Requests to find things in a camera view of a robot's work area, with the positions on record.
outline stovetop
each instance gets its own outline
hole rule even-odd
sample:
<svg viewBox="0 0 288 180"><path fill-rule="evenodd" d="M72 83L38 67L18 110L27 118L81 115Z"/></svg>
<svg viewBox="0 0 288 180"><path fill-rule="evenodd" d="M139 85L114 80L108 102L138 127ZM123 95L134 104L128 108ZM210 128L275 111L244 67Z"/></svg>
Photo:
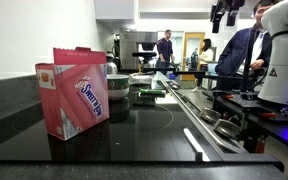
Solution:
<svg viewBox="0 0 288 180"><path fill-rule="evenodd" d="M154 88L167 90L161 82ZM15 161L203 161L187 138L189 130L210 161L220 156L174 95L143 96L131 86L110 102L110 119L62 141L47 134L40 105L0 121L0 160Z"/></svg>

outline kitchen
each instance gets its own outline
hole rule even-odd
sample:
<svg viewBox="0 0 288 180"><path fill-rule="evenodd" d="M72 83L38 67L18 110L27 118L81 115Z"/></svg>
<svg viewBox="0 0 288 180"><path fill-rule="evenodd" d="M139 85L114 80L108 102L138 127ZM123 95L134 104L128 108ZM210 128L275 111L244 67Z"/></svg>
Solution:
<svg viewBox="0 0 288 180"><path fill-rule="evenodd" d="M219 172L221 176L223 176L223 179L225 177L232 178L232 174L236 172L239 173L236 174L235 179L240 179L241 177L245 178L245 176L249 176L249 179L252 179L252 177L253 179L265 179L265 177L266 179L269 179L273 178L274 175L276 175L276 179L283 179L285 176L288 177L288 147L281 149L281 147L285 145L275 140L271 140L271 145L269 143L266 145L266 150L271 149L267 154L272 153L274 156L278 157L277 159L283 162L285 165L284 175L282 175L282 172L272 164L266 165L264 163L264 165L259 165L255 163L256 165L254 165L245 162L238 166L225 164L225 162L222 162L222 159L225 158L216 157L218 156L216 155L217 153L214 153L215 155L210 157L214 160L214 164L206 165L208 168L200 162L187 162L187 160L192 159L190 155L193 154L193 151L189 152L188 148L190 148L190 146L185 143L183 143L184 145L179 144L175 148L175 152L180 152L178 155L183 157L183 162L177 162L176 158L172 156L172 152L166 151L171 155L161 153L161 151L158 151L158 148L154 149L153 146L152 152L155 152L156 154L150 156L152 158L151 160L153 160L152 162L141 163L134 161L136 152L141 149L144 149L145 151L145 142L147 143L148 141L145 135L139 136L136 134L136 131L144 131L142 134L145 134L145 132L149 131L152 127L142 124L141 128L140 124L136 124L137 128L134 128L133 126L135 125L134 122L132 122L132 118L129 118L130 120L128 120L126 125L119 123L110 124L108 121L104 121L103 124L100 124L98 127L91 128L91 131L89 131L89 137L91 139L83 139L82 136L82 138L79 137L78 139L75 139L75 141L72 142L73 145L70 145L69 143L59 143L60 145L58 145L57 140L47 136L45 127L43 127L43 122L41 121L41 119L43 119L43 114L40 113L40 99L38 96L38 84L34 66L37 63L53 63L54 47L67 49L90 47L95 51L111 51L115 38L114 34L122 34L121 32L127 32L127 30L130 32L134 30L164 32L166 29L171 29L173 32L176 32L174 35L179 34L179 37L182 36L182 41L185 39L185 33L205 33L205 37L212 39L213 46L217 48L215 59L218 59L220 53L234 33L237 30L249 27L254 22L254 20L250 18L250 12L252 12L256 1L247 1L245 7L240 9L240 17L236 26L225 26L224 17L221 22L220 32L218 34L212 34L212 23L209 22L209 15L207 13L211 11L211 5L216 2L216 0L208 1L207 3L202 0L191 0L184 4L181 1L176 0L119 0L118 2L112 0L41 0L38 2L26 2L21 0L9 2L0 1L0 132L3 132L0 134L0 155L3 154L1 152L7 150L10 152L10 154L5 153L5 156L0 156L0 160L7 161L10 157L14 157L15 159L19 158L17 160L27 160L31 158L33 161L45 161L45 164L37 163L30 164L29 166L25 163L11 165L12 162L5 162L5 164L0 164L0 178L9 176L10 179L14 179L23 175L32 178L35 176L48 178L54 174L58 174L59 178L110 178L116 176L116 172L120 173L124 178L132 179L140 178L140 176L145 179L191 179L196 178L197 176L204 177L205 179L220 179L220 177L218 177ZM178 55L175 57L175 61L180 63L182 58L181 55ZM193 94L188 91L187 96L190 97L195 104L202 104L200 102L201 99L198 99L198 96L200 96L199 94ZM176 97L177 98L175 99L177 101L182 101L180 96ZM211 102L208 102L207 100L202 101L206 103L205 106L211 105ZM122 106L127 109L127 105L117 104L115 107ZM174 108L175 112L178 111L178 108L185 109L184 105L180 106L181 107L170 107L170 109ZM130 110L129 116L136 116L135 112L136 110L134 109ZM174 116L184 117L184 114L173 114ZM188 119L194 118L187 110L185 111L185 114L187 114L185 115L187 123L189 122ZM7 126L9 121L7 118L5 119L5 117L8 117L8 119L15 118L17 120L11 122L10 126ZM195 123L192 124L190 122L187 126L193 127L194 124ZM14 126L16 127L16 130L10 132L8 129L14 129ZM113 126L110 128L111 132L105 131L105 127L107 126ZM134 132L132 132L133 135L130 136L132 133L120 133L121 131ZM102 134L100 139L96 139L92 136L98 133ZM176 137L181 139L177 142L186 142L183 138L184 136L181 137L179 134L176 134L178 132L174 133L175 139ZM28 140L27 137L25 137L28 134L30 135L30 138L32 138L31 140ZM152 143L156 143L157 147L159 143L169 143L168 141L163 141L163 138L165 138L163 134L160 134L160 136L160 138L158 138L157 135L150 137L156 139L156 141ZM26 142L27 144L16 144L21 141ZM87 147L83 146L83 148L80 149L75 148L75 146L81 147L84 144L83 142L91 142L91 144ZM94 149L94 147L97 147L96 145L98 143L103 143L101 146L102 149ZM124 152L123 148L118 147L123 144L128 144L128 148L126 149L134 147L133 151ZM99 163L92 162L90 163L91 165L59 165L50 162L50 159L54 161L64 160L65 162L66 158L68 161L70 158L81 158L80 160L83 161L83 157L91 159L89 156L93 155L95 151L98 150L103 151L103 153L100 153L97 157L99 158ZM130 162L103 164L102 162L105 162L103 159L108 158L105 157L107 153L110 154L111 159L116 158L117 160L123 160L122 157L128 157L126 160ZM142 154L138 159L147 160L147 157L145 159L145 156Z"/></svg>

